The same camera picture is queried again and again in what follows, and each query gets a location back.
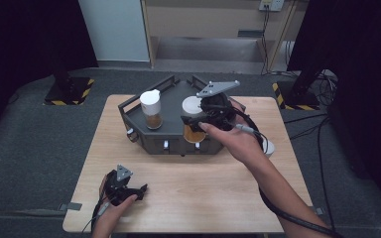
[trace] black fabric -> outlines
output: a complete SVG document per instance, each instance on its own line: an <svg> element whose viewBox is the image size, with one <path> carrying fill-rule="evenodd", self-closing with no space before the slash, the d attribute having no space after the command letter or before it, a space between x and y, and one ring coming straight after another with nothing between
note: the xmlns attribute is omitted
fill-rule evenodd
<svg viewBox="0 0 381 238"><path fill-rule="evenodd" d="M46 51L54 53L54 64ZM0 0L0 115L18 87L54 74L55 65L64 70L97 66L78 2Z"/></svg>
<svg viewBox="0 0 381 238"><path fill-rule="evenodd" d="M355 151L381 188L381 1L343 1L343 9L329 11L340 3L310 2L288 69L309 68L314 52L326 56L317 69L330 69L338 77L334 104ZM337 27L328 28L326 18ZM333 41L319 48L329 34Z"/></svg>

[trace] electrical outlet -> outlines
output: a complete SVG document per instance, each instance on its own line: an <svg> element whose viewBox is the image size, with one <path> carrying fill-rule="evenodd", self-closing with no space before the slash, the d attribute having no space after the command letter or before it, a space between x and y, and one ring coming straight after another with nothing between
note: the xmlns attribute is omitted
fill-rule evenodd
<svg viewBox="0 0 381 238"><path fill-rule="evenodd" d="M261 4L259 5L260 11L268 10L271 12L279 12L283 8L285 0L261 0Z"/></svg>

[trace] hand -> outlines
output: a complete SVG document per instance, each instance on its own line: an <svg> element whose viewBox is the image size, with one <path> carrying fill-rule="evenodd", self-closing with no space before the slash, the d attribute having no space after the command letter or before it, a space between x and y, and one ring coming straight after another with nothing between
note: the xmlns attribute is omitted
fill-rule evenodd
<svg viewBox="0 0 381 238"><path fill-rule="evenodd" d="M104 177L100 185L99 194L103 192L104 184L106 183L107 177ZM100 207L102 207L106 202L110 202L106 194L103 194L104 200ZM126 211L126 209L131 206L134 201L138 198L138 195L133 194L126 198L118 206L114 206L111 203L105 210L105 212L98 218L95 223L94 231L92 232L92 237L104 237L107 238L113 232L116 227L120 217Z"/></svg>
<svg viewBox="0 0 381 238"><path fill-rule="evenodd" d="M237 103L231 101L231 104L242 111L240 105ZM236 116L236 124L247 126L247 123L239 115ZM251 160L259 158L259 155L265 156L256 137L252 134L236 128L233 128L231 131L221 131L208 123L199 123L199 127L209 136L224 145L235 159L245 165L250 163Z"/></svg>

